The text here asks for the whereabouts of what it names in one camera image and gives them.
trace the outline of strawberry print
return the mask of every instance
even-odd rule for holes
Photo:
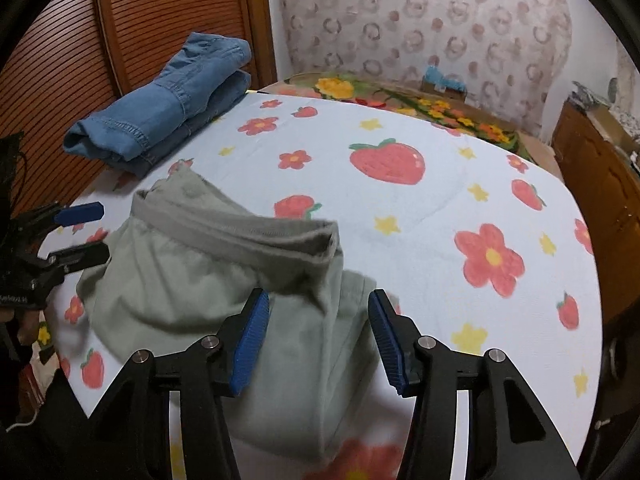
[[[311,213],[322,207],[307,195],[288,196],[273,205],[276,218],[311,218]]]
[[[60,369],[65,377],[68,379],[71,374],[71,364],[69,363],[69,359],[63,357],[60,359]]]
[[[248,136],[261,134],[262,132],[272,132],[276,129],[277,117],[266,117],[264,119],[249,119],[243,126],[238,128],[239,132],[244,132]]]
[[[104,240],[107,237],[108,234],[109,234],[109,232],[107,230],[105,230],[105,229],[103,229],[101,227],[98,227],[98,230],[94,234],[89,236],[86,239],[85,243],[88,244],[90,242],[97,242],[99,240]]]
[[[353,102],[356,104],[359,104],[360,106],[368,106],[369,108],[386,108],[386,103],[383,103],[382,101],[375,101],[375,100],[367,100],[367,99],[362,99],[360,97],[356,97],[353,101],[345,101],[347,103]]]
[[[529,167],[526,165],[524,160],[522,160],[517,155],[513,155],[513,153],[511,153],[510,155],[507,155],[507,160],[509,161],[509,165],[512,168],[515,168],[516,170],[518,170],[522,174],[524,174],[524,172],[529,169]]]
[[[436,123],[431,123],[431,126],[435,126],[439,130],[444,130],[449,135],[453,135],[454,137],[461,137],[462,136],[462,132],[460,130],[456,129],[456,128],[447,128],[446,126],[440,126],[439,124],[436,124]]]
[[[538,196],[535,186],[524,180],[513,180],[511,182],[511,192],[518,200],[536,211],[542,211],[542,208],[546,206]]]
[[[184,160],[183,158],[181,158],[179,160],[176,160],[171,166],[169,166],[169,171],[167,173],[169,174],[169,176],[172,176],[172,174],[178,171],[178,168],[180,168],[181,166],[190,168],[191,166],[193,166],[193,159],[188,158],[187,160]]]
[[[312,106],[304,106],[304,107],[298,108],[298,111],[293,112],[291,115],[293,115],[296,118],[314,117],[318,115],[318,110],[316,110]]]
[[[271,101],[265,101],[260,105],[260,108],[275,108],[280,106],[282,101],[278,101],[277,99],[273,99]]]
[[[575,239],[578,240],[589,254],[593,254],[593,246],[591,245],[591,236],[587,225],[582,221],[575,219]]]
[[[280,163],[278,167],[281,170],[292,168],[293,170],[301,170],[307,162],[311,162],[311,157],[306,154],[305,150],[297,150],[293,153],[282,153],[280,155]]]
[[[424,175],[424,159],[418,150],[385,139],[377,146],[352,144],[349,160],[362,173],[392,184],[418,184]]]
[[[69,308],[65,310],[65,319],[72,325],[75,325],[82,314],[84,314],[82,301],[80,301],[80,298],[77,296],[72,297],[69,302]]]
[[[123,187],[125,187],[129,182],[133,182],[134,180],[137,180],[138,178],[131,172],[129,171],[123,171],[120,176],[118,177],[117,181],[116,181],[116,185],[113,186],[113,190],[117,191],[119,189],[122,189]]]
[[[401,460],[398,446],[365,446],[349,439],[325,469],[307,473],[303,480],[394,480]]]
[[[516,278],[524,274],[524,262],[518,253],[505,247],[500,229],[482,224],[478,234],[457,232],[454,243],[466,256],[463,274],[469,285],[479,288],[491,282],[501,297],[513,294]]]
[[[573,296],[564,294],[564,299],[556,304],[560,323],[567,330],[575,330],[580,324],[580,316],[578,315],[578,304]]]
[[[104,362],[100,352],[91,348],[86,355],[86,360],[80,365],[82,382],[89,388],[97,390],[102,387],[104,379]]]

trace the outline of green cloth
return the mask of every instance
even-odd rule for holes
[[[78,296],[122,361],[182,351],[238,313],[256,286],[270,321],[250,386],[225,402],[233,436],[322,458],[339,446],[378,362],[367,320],[373,280],[343,270],[338,226],[254,216],[186,167],[135,194]]]

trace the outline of red flower print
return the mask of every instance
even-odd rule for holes
[[[260,105],[260,108],[275,108],[276,106],[280,106],[282,101],[278,101],[277,99],[271,101],[265,101]]]
[[[589,230],[583,221],[575,219],[575,239],[578,240],[584,248],[587,249],[589,254],[593,254],[593,247],[591,246],[591,236]]]
[[[522,174],[529,169],[525,162],[517,155],[507,155],[507,160],[512,168],[515,168]]]
[[[322,207],[307,195],[292,195],[273,205],[276,218],[311,218],[311,213]]]
[[[293,168],[294,170],[301,170],[306,162],[310,162],[312,159],[306,154],[305,150],[297,150],[293,153],[282,153],[280,155],[280,164],[278,167],[281,170],[287,168]]]
[[[303,480],[394,480],[401,460],[398,446],[365,446],[349,439],[327,468],[308,473]]]
[[[266,117],[264,119],[249,119],[243,126],[238,128],[239,132],[245,132],[249,136],[261,134],[262,132],[272,132],[276,129],[277,117]]]
[[[369,101],[367,99],[356,97],[353,102],[361,106],[368,106],[369,108],[386,108],[386,103],[383,103],[382,101]]]
[[[82,372],[82,382],[92,389],[102,387],[104,379],[104,362],[100,352],[93,348],[89,349],[86,355],[86,361],[80,365]]]
[[[171,166],[169,166],[169,171],[167,173],[169,174],[169,176],[172,176],[172,174],[178,171],[178,168],[180,168],[181,166],[190,168],[191,166],[193,166],[193,159],[188,158],[187,160],[184,160],[183,158],[180,158],[176,160]]]
[[[72,297],[69,302],[69,308],[65,310],[65,319],[72,325],[75,325],[82,314],[84,314],[82,301],[80,301],[80,298],[77,296]]]
[[[518,253],[505,247],[500,229],[482,224],[479,234],[459,231],[454,242],[466,256],[463,273],[470,285],[479,288],[491,282],[503,298],[513,294],[516,278],[524,274],[524,262]]]
[[[109,234],[108,231],[106,231],[105,229],[98,227],[98,230],[92,234],[91,236],[89,236],[86,239],[85,243],[90,243],[90,242],[97,242],[98,240],[104,240],[106,238],[106,236]]]
[[[61,358],[60,359],[60,368],[62,370],[62,373],[68,379],[69,378],[69,374],[71,373],[71,364],[69,363],[69,359],[67,359],[66,357]]]
[[[114,191],[122,189],[129,182],[137,180],[137,177],[133,173],[129,173],[129,171],[123,171],[116,181],[116,185],[113,187]]]

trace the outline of wooden wardrobe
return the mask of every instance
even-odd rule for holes
[[[0,73],[0,137],[25,133],[17,212],[82,192],[105,166],[66,155],[65,131],[151,81],[191,31],[244,38],[252,88],[276,80],[268,0],[53,0],[40,13]]]

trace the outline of wall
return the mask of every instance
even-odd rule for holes
[[[548,92],[540,139],[549,142],[562,104],[574,88],[573,80],[607,95],[609,80],[616,76],[616,35],[588,0],[567,0],[573,22],[573,40],[564,69]],[[287,50],[280,0],[269,0],[278,79],[293,73]],[[636,73],[634,114],[640,117],[640,74]]]
[[[573,24],[573,39],[567,62],[553,82],[542,115],[540,140],[548,142],[554,132],[562,104],[579,81],[607,96],[609,80],[616,76],[616,35],[588,0],[567,0]]]

